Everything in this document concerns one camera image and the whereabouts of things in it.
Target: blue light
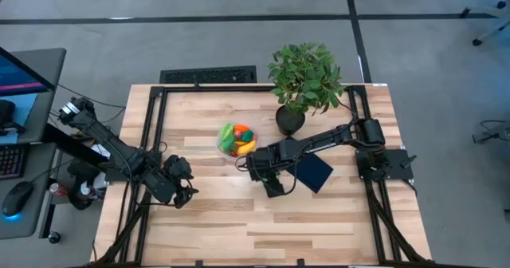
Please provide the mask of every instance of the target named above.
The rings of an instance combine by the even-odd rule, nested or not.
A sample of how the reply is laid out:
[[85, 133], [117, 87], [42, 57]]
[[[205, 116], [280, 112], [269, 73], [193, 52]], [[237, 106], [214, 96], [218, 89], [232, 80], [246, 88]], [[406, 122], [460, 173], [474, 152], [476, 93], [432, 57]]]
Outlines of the blue light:
[[16, 215], [12, 215], [12, 216], [5, 216], [3, 215], [3, 218], [5, 220], [7, 220], [7, 222], [16, 222], [20, 219], [21, 215], [18, 213]]

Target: wooden table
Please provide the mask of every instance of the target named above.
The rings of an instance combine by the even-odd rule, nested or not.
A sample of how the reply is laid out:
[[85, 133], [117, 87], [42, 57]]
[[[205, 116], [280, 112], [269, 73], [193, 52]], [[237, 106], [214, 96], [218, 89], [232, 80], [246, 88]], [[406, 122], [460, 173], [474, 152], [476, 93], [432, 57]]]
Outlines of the wooden table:
[[[150, 87], [131, 87], [120, 133], [129, 145], [139, 146]], [[382, 124], [386, 146], [398, 148], [402, 140], [388, 87], [366, 87], [372, 117]], [[348, 104], [347, 94], [341, 101]], [[151, 207], [143, 265], [194, 265], [195, 260], [204, 260], [205, 265], [295, 265], [298, 258], [307, 265], [377, 263], [354, 148], [338, 146], [317, 153], [334, 168], [318, 194], [298, 182], [291, 195], [275, 199], [266, 196], [262, 183], [252, 182], [247, 172], [218, 155], [216, 135], [228, 121], [256, 128], [260, 145], [280, 140], [275, 122], [279, 106], [271, 93], [169, 93], [162, 135], [168, 149], [163, 159], [170, 154], [186, 157], [200, 193], [180, 210]], [[157, 100], [150, 138], [158, 107]], [[350, 112], [342, 107], [323, 115], [309, 112], [295, 137], [305, 138], [350, 119]], [[283, 173], [280, 181], [288, 190], [292, 176]], [[430, 258], [414, 192], [398, 180], [387, 181], [387, 186], [396, 225], [419, 254]], [[99, 257], [115, 239], [123, 190], [124, 183], [108, 188], [96, 235]], [[386, 257], [391, 258], [386, 228], [381, 227]], [[137, 234], [131, 237], [128, 260], [134, 256]]]

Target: gray concrete floor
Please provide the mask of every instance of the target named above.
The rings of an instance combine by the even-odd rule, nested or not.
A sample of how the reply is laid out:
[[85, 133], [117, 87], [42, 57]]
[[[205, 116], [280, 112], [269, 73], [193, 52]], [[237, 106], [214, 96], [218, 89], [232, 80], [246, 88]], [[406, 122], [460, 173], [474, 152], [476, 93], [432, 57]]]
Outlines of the gray concrete floor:
[[[355, 0], [359, 14], [459, 13], [499, 0]], [[0, 19], [171, 17], [239, 14], [346, 14], [346, 0], [2, 0]], [[373, 82], [390, 86], [402, 138], [414, 163], [418, 201], [438, 262], [507, 267], [510, 262], [509, 146], [475, 145], [471, 134], [510, 112], [510, 35], [481, 47], [471, 40], [496, 20], [360, 21]], [[256, 65], [267, 81], [270, 53], [290, 42], [324, 42], [345, 82], [361, 72], [349, 21], [1, 25], [8, 50], [64, 47], [61, 83], [125, 104], [132, 84], [156, 83], [162, 69]], [[61, 89], [53, 107], [70, 93]], [[116, 112], [98, 106], [99, 118]], [[112, 122], [119, 131], [121, 119]], [[60, 267], [88, 261], [100, 205], [60, 206], [50, 245], [35, 237], [0, 241], [2, 267]]]

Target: computer mouse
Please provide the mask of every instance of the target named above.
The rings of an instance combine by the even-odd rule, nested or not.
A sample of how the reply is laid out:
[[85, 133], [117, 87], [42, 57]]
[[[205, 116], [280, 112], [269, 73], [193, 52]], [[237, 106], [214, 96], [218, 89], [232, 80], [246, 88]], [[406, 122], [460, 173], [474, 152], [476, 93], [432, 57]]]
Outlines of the computer mouse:
[[2, 213], [5, 216], [13, 216], [18, 214], [25, 206], [26, 200], [29, 199], [33, 191], [33, 184], [28, 181], [21, 181], [16, 184], [13, 189], [7, 193], [3, 200]]

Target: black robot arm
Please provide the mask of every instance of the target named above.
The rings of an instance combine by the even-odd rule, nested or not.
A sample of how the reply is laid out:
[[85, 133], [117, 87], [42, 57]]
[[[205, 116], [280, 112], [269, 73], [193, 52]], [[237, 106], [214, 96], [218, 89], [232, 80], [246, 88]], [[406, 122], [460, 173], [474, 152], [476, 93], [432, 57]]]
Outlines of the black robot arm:
[[[185, 158], [170, 156], [161, 168], [160, 152], [147, 152], [126, 145], [97, 121], [90, 100], [73, 97], [59, 112], [62, 124], [88, 134], [111, 153], [110, 162], [105, 165], [117, 167], [132, 185], [144, 184], [158, 201], [169, 203], [175, 195], [175, 206], [180, 208], [198, 192], [189, 182], [193, 176]], [[181, 179], [185, 179], [190, 186], [183, 187]]]
[[[361, 139], [352, 137], [353, 127], [360, 132]], [[358, 119], [303, 140], [281, 140], [258, 148], [255, 152], [248, 153], [244, 168], [248, 170], [252, 180], [263, 182], [268, 197], [277, 197], [287, 194], [277, 178], [279, 171], [292, 166], [307, 153], [337, 145], [351, 145], [368, 151], [372, 173], [383, 177], [388, 168], [388, 161], [384, 156], [385, 143], [378, 120]]]

